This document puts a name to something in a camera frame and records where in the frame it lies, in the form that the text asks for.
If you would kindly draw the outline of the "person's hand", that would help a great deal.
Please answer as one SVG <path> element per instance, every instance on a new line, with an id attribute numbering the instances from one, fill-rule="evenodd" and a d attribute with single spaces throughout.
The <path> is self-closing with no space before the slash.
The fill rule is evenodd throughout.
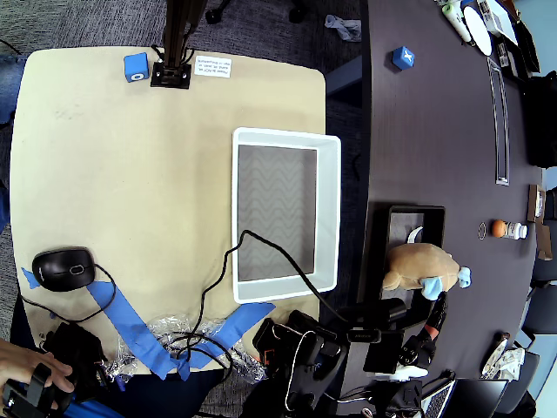
<path id="1" fill-rule="evenodd" d="M 1 340 L 0 352 L 1 391 L 8 380 L 29 384 L 39 364 L 44 364 L 50 370 L 46 387 L 55 385 L 65 393 L 74 391 L 74 384 L 68 380 L 72 374 L 71 366 L 56 360 L 51 353 L 40 354 L 6 340 Z"/>

